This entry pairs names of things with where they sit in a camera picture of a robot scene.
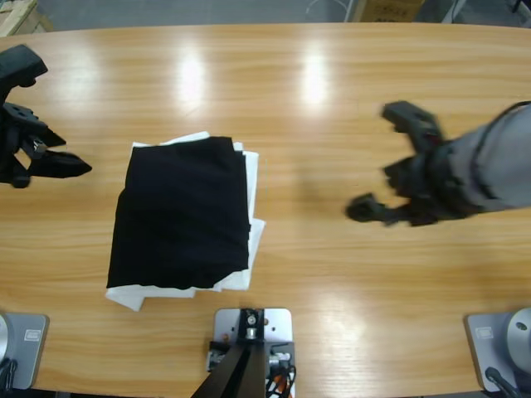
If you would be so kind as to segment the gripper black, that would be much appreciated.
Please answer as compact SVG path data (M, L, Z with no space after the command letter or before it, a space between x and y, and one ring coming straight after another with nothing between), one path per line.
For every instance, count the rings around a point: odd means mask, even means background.
M346 216L360 223L405 221L410 226L470 217L471 204L451 171L450 155L451 146L443 144L386 166L383 172L388 186L407 203L392 209L368 193L350 201Z
M92 170L91 165L73 153L45 151L46 146L64 145L65 139L54 133L29 108L13 103L2 105L1 183L28 187L31 176L69 178ZM33 159L28 170L15 156L20 149Z

